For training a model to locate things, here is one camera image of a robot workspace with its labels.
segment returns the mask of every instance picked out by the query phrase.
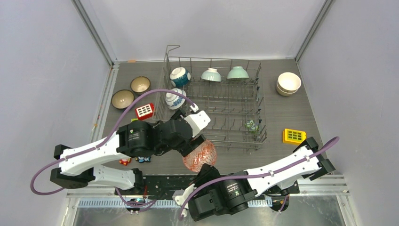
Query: brown ceramic bowl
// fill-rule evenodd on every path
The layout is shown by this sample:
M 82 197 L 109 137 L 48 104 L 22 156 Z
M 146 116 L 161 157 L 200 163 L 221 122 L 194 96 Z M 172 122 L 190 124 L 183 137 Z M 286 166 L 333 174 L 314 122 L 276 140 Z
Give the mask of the brown ceramic bowl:
M 118 109 L 125 109 L 135 100 L 135 95 L 127 89 L 119 90 L 111 99 L 112 106 Z
M 138 95 L 150 90 L 151 82 L 147 77 L 137 77 L 130 83 L 130 88 Z

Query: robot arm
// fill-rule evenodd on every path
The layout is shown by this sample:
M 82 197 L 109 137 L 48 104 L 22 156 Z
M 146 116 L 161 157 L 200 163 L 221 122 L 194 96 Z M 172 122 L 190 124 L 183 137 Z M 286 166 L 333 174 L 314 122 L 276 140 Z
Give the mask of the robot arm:
M 114 132 L 104 146 L 59 163 L 59 168 L 51 171 L 50 181 L 69 189 L 82 188 L 89 184 L 116 186 L 122 190 L 133 188 L 135 182 L 141 178 L 137 175 L 138 170 L 135 173 L 132 170 L 123 171 L 102 164 L 138 156 L 161 156 L 172 149 L 185 157 L 205 141 L 202 135 L 194 138 L 209 122 L 210 118 L 204 111 L 186 116 L 182 110 L 178 110 L 165 123 L 133 121 Z M 65 158 L 96 147 L 103 140 L 78 148 L 58 145 L 54 157 Z
M 194 221 L 207 218 L 212 215 L 235 214 L 248 208 L 248 201 L 255 199 L 262 194 L 288 195 L 288 188 L 300 178 L 310 177 L 314 180 L 335 170 L 328 159 L 322 156 L 309 158 L 311 154 L 318 150 L 318 145 L 311 137 L 299 145 L 294 153 L 271 164 L 255 168 L 246 169 L 227 176 L 248 176 L 247 179 L 228 179 L 209 185 L 199 191 L 185 206 L 189 210 Z M 274 174 L 274 171 L 283 166 L 287 166 L 301 158 L 306 158 L 296 166 L 293 166 L 281 173 Z M 269 172 L 271 176 L 264 178 L 250 178 L 251 175 L 259 175 Z M 202 184 L 220 178 L 215 167 L 204 164 L 201 171 L 194 179 L 193 183 L 184 191 L 182 195 L 175 195 L 174 200 L 178 205 L 182 205 L 187 196 Z M 187 210 L 183 211 L 183 216 L 187 215 Z

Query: white plastic link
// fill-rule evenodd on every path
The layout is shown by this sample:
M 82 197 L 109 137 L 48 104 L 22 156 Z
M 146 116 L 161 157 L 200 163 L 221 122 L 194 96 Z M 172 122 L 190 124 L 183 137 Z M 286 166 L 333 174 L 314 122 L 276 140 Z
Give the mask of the white plastic link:
M 196 113 L 196 112 L 200 109 L 196 104 L 194 104 L 194 107 L 193 107 L 192 105 L 190 105 L 190 108 L 191 108 L 191 110 L 192 110 L 194 113 Z

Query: gray tabletop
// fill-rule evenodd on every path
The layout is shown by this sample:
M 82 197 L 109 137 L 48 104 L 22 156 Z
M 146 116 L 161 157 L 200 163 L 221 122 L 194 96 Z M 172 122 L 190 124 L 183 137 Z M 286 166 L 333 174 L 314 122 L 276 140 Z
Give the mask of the gray tabletop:
M 156 89 L 161 77 L 162 66 L 162 62 L 121 63 L 113 93 L 121 89 L 130 89 L 130 82 L 138 76 L 148 77 L 152 89 Z M 299 75 L 294 60 L 262 60 L 262 85 L 267 126 L 266 143 L 256 151 L 243 151 L 242 149 L 218 151 L 215 167 L 220 173 L 233 173 L 256 168 L 290 155 L 296 146 L 282 143 L 282 132 L 285 128 L 306 131 L 307 137 L 314 137 L 321 145 L 320 134 L 303 85 L 290 97 L 283 97 L 277 93 L 276 81 L 278 76 L 284 72 Z M 155 97 L 156 95 L 145 97 L 137 107 L 149 102 L 155 103 Z M 110 106 L 103 137 L 110 132 L 121 114 L 121 110 Z M 127 114 L 121 125 L 130 123 L 132 118 L 136 118 L 133 110 Z M 128 166 L 123 166 L 115 161 L 109 162 L 105 166 L 121 170 L 139 168 L 146 175 L 195 174 L 184 166 L 181 155 L 176 151 L 170 151 L 160 157 L 154 156 L 151 163 L 139 164 L 132 161 Z

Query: metal wire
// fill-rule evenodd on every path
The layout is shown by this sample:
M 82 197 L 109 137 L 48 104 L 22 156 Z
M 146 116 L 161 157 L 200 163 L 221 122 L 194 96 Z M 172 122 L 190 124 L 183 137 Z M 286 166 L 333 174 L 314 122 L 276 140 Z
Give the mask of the metal wire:
M 170 51 L 179 48 L 168 45 L 165 52 L 164 66 L 161 73 L 160 89 L 174 88 L 169 75 L 174 68 L 184 67 L 191 74 L 191 81 L 182 89 L 201 110 L 211 118 L 203 134 L 215 146 L 259 149 L 267 138 L 265 124 L 265 104 L 263 89 L 259 82 L 262 77 L 260 61 L 226 58 L 204 58 L 170 56 Z M 248 73 L 246 80 L 228 80 L 228 72 L 235 66 L 242 66 Z M 222 77 L 221 82 L 201 79 L 208 68 L 215 68 Z M 189 112 L 188 104 L 182 108 Z M 165 104 L 165 94 L 160 93 L 155 103 L 154 120 L 169 120 L 174 111 Z

